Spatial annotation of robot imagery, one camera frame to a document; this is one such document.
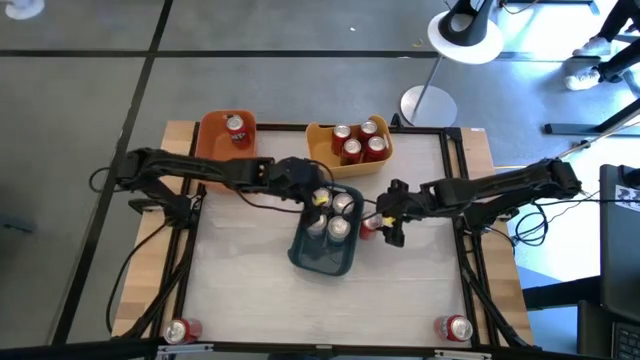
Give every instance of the coca-cola can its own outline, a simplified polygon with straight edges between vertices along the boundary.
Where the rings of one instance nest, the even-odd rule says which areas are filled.
[[[333,194],[327,188],[318,188],[313,192],[313,203],[316,206],[321,206],[326,209],[331,208],[333,202]]]
[[[462,315],[440,316],[436,319],[434,328],[443,340],[463,342],[473,335],[471,322]]]
[[[362,125],[360,125],[360,129],[358,129],[358,141],[360,141],[361,144],[366,144],[377,132],[378,125],[371,120],[367,120],[363,122]]]
[[[341,246],[351,231],[351,224],[342,216],[334,216],[327,225],[327,239],[334,246]]]
[[[171,320],[164,330],[164,339],[169,345],[190,344],[202,335],[202,324],[195,319]]]
[[[362,218],[364,220],[360,224],[360,239],[371,240],[376,236],[378,228],[382,226],[382,215],[375,214],[372,216],[372,212],[366,212]]]
[[[360,152],[362,145],[356,139],[349,139],[344,143],[342,147],[342,153],[340,153],[340,165],[351,165],[360,162]]]
[[[347,125],[336,125],[331,133],[331,152],[340,156],[344,143],[351,138],[351,128]]]
[[[387,144],[380,136],[374,136],[367,142],[364,149],[362,162],[374,162],[384,160],[387,155]]]
[[[336,215],[346,216],[353,211],[353,197],[347,193],[340,193],[333,198],[333,211]]]
[[[227,119],[227,131],[231,135],[231,141],[239,149],[246,149],[251,145],[249,132],[244,124],[244,120],[238,115],[231,115]]]
[[[324,237],[324,231],[327,229],[327,215],[320,214],[318,221],[307,228],[307,234],[311,238],[319,239]]]

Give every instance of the white shoe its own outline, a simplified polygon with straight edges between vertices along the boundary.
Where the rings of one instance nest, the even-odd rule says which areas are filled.
[[[573,91],[591,89],[600,83],[600,72],[595,68],[591,68],[565,77],[564,83],[569,90]]]
[[[611,54],[611,43],[602,37],[591,38],[580,49],[573,51],[573,56],[600,56]]]

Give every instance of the white tabletop surface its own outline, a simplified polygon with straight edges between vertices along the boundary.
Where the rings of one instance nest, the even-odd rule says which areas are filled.
[[[435,135],[395,134],[383,170],[337,182],[376,199],[400,178],[418,191],[444,177]],[[258,155],[307,157],[303,132],[263,131]],[[265,195],[253,201],[299,208]],[[465,314],[451,220],[406,224],[406,245],[382,234],[359,241],[342,277],[295,267],[287,257],[298,216],[248,207],[210,192],[203,204],[184,315],[203,324],[202,341],[364,346],[461,346],[440,340],[436,317]]]
[[[440,30],[438,30],[438,23],[447,13],[448,11],[445,11],[436,15],[429,23],[428,30],[431,45],[442,56],[463,64],[479,65],[488,63],[500,55],[504,40],[500,29],[493,21],[489,20],[487,36],[480,43],[474,46],[459,46],[442,37]],[[465,20],[464,15],[458,16],[461,22]]]

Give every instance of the dark blue plastic basket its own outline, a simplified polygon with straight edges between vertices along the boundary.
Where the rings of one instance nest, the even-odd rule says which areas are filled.
[[[348,216],[345,216],[346,220],[351,224],[351,231],[342,245],[335,246],[329,243],[326,236],[323,239],[310,237],[307,230],[299,222],[296,236],[288,255],[289,260],[294,265],[303,269],[325,275],[341,276],[351,269],[351,264],[353,263],[360,231],[360,219],[364,209],[364,198],[358,190],[348,186],[333,184],[332,188],[331,183],[325,183],[325,186],[327,189],[332,190],[334,198],[342,192],[346,192],[353,197],[353,211]],[[327,220],[330,220],[334,215],[336,214],[333,213],[333,208],[331,208],[327,214]]]

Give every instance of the red soda can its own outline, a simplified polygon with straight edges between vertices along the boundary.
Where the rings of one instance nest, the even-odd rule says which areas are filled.
[[[336,125],[331,133],[331,152],[340,156],[344,143],[351,137],[351,128],[347,125]]]
[[[443,340],[463,342],[471,339],[473,326],[462,315],[440,316],[434,322],[434,329]]]
[[[378,125],[371,120],[367,120],[360,125],[358,129],[358,141],[361,144],[366,144],[369,139],[376,135],[378,132]]]
[[[231,115],[227,119],[227,131],[231,135],[231,141],[239,149],[246,149],[251,145],[249,132],[244,125],[244,120],[238,115]]]
[[[362,145],[360,145],[358,140],[347,140],[342,147],[342,153],[340,153],[340,165],[344,166],[359,163],[360,150],[362,150]]]
[[[360,224],[360,239],[362,240],[373,239],[376,236],[377,229],[382,226],[382,215],[376,214],[372,217],[369,216],[371,216],[371,212],[364,213],[362,217],[365,219],[362,220]]]
[[[202,335],[202,324],[195,319],[171,320],[164,330],[164,339],[169,345],[190,344]]]
[[[387,155],[387,145],[384,143],[384,139],[380,136],[374,136],[367,142],[367,147],[364,149],[364,155],[362,156],[362,162],[374,162],[381,161]]]

